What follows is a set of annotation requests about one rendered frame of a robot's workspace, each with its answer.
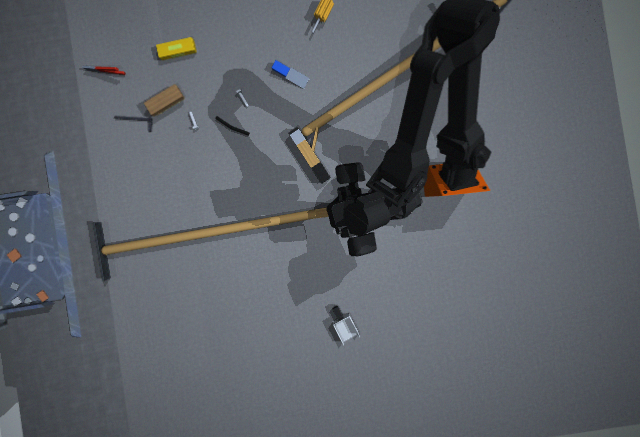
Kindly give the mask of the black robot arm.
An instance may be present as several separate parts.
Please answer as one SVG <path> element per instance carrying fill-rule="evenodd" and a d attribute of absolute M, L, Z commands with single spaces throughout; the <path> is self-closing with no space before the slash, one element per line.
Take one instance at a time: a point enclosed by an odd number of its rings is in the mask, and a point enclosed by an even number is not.
<path fill-rule="evenodd" d="M 479 185 L 477 170 L 492 153 L 476 121 L 482 53 L 495 38 L 499 21 L 498 5 L 487 0 L 446 0 L 429 18 L 410 63 L 397 139 L 366 184 L 371 194 L 349 195 L 326 208 L 337 235 L 362 236 L 421 206 L 419 191 L 430 162 L 426 145 L 447 78 L 448 123 L 436 135 L 436 147 L 446 158 L 438 174 L 451 191 Z M 436 37 L 445 54 L 432 52 Z"/>

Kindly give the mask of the silver metal bolt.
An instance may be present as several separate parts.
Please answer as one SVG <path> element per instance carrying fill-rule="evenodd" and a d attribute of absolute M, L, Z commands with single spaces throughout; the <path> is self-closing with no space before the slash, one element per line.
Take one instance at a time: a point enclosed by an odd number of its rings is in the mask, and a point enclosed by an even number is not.
<path fill-rule="evenodd" d="M 247 101 L 245 100 L 244 96 L 242 95 L 242 93 L 241 93 L 242 91 L 239 89 L 239 90 L 237 90 L 236 92 L 237 92 L 237 94 L 239 94 L 239 96 L 241 97 L 241 99 L 242 99 L 242 101 L 244 102 L 245 106 L 246 106 L 246 107 L 248 107 L 249 105 L 248 105 Z"/>
<path fill-rule="evenodd" d="M 190 117 L 191 117 L 193 125 L 194 125 L 193 129 L 195 129 L 195 130 L 199 129 L 199 126 L 197 126 L 196 121 L 194 119 L 193 113 L 189 112 L 189 114 L 190 114 Z"/>

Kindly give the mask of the long scraper with wooden handle and black blade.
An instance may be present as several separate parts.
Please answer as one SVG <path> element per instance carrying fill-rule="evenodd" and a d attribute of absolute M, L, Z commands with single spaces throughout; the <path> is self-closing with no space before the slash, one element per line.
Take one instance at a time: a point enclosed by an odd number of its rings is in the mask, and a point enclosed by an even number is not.
<path fill-rule="evenodd" d="M 210 227 L 205 229 L 187 231 L 182 233 L 170 234 L 165 236 L 123 242 L 123 243 L 106 245 L 106 246 L 104 241 L 102 223 L 95 222 L 93 223 L 93 228 L 94 228 L 102 281 L 110 278 L 110 271 L 109 271 L 109 265 L 108 265 L 108 259 L 107 259 L 108 254 L 178 243 L 183 241 L 189 241 L 189 240 L 218 236 L 223 234 L 241 232 L 246 230 L 264 228 L 264 227 L 304 221 L 309 219 L 329 217 L 326 208 L 327 207 L 308 210 L 308 211 L 302 211 L 302 212 L 296 212 L 291 214 L 273 216 L 268 218 L 256 219 L 251 221 L 233 223 L 228 225 Z"/>

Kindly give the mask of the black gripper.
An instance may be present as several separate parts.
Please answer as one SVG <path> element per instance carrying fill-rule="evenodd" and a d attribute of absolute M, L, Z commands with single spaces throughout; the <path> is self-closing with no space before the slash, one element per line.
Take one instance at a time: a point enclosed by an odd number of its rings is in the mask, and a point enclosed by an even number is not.
<path fill-rule="evenodd" d="M 360 162 L 337 165 L 335 172 L 339 184 L 349 183 L 349 185 L 339 187 L 337 189 L 337 198 L 330 204 L 345 200 L 345 197 L 349 195 L 357 194 L 359 196 L 366 196 L 371 194 L 371 192 L 362 194 L 361 188 L 358 186 L 359 181 L 366 181 L 363 164 Z M 377 249 L 374 232 L 362 236 L 350 237 L 347 244 L 351 256 L 362 256 L 375 252 Z"/>

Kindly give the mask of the yellow-handled screwdriver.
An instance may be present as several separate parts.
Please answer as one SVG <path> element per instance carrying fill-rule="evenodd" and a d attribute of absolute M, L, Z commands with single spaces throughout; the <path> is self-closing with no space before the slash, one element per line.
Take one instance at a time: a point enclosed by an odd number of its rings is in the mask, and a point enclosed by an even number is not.
<path fill-rule="evenodd" d="M 314 28 L 313 28 L 312 32 L 311 32 L 312 34 L 314 33 L 319 20 L 323 21 L 323 22 L 326 21 L 326 19 L 327 19 L 328 15 L 329 15 L 333 5 L 334 5 L 333 0 L 321 0 L 319 2 L 318 6 L 317 6 L 317 8 L 316 8 L 316 10 L 314 12 L 314 15 L 317 18 L 317 21 L 316 21 L 316 23 L 314 25 Z"/>

